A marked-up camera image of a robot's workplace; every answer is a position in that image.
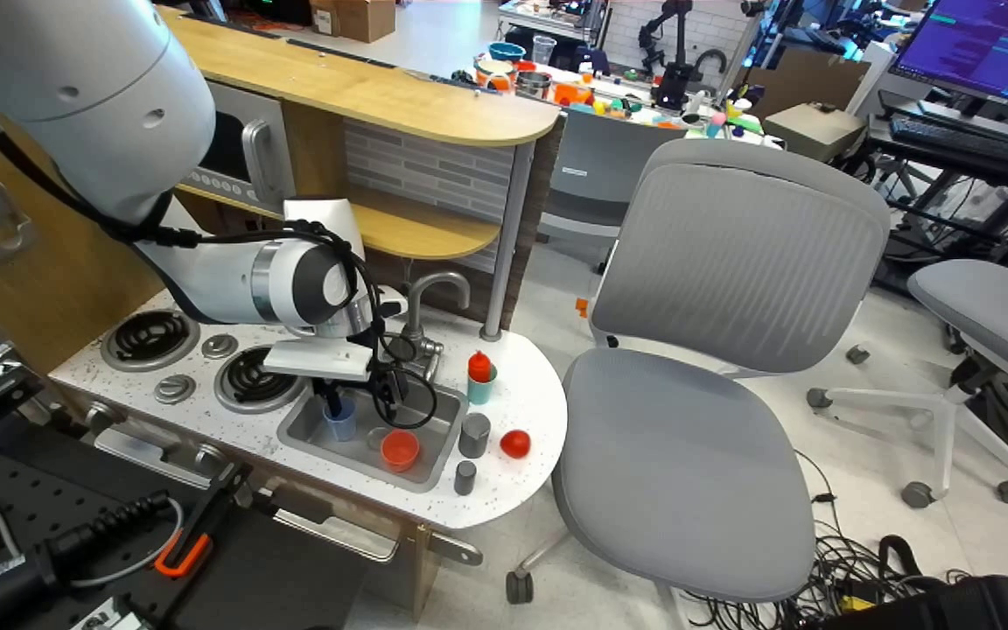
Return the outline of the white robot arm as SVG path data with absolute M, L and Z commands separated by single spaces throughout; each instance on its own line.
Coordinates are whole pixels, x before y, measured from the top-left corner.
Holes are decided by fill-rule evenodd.
M 277 375 L 364 387 L 384 321 L 356 237 L 314 217 L 211 236 L 176 185 L 214 145 L 208 76 L 152 0 L 0 0 L 0 147 L 108 237 L 173 301 L 217 325 L 291 325 Z

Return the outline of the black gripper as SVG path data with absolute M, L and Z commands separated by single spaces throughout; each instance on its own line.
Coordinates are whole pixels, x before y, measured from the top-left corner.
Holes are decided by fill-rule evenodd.
M 405 293 L 393 283 L 371 283 L 344 311 L 335 350 L 330 360 L 332 381 L 367 381 L 371 366 L 383 357 L 384 325 L 402 319 L 410 310 Z

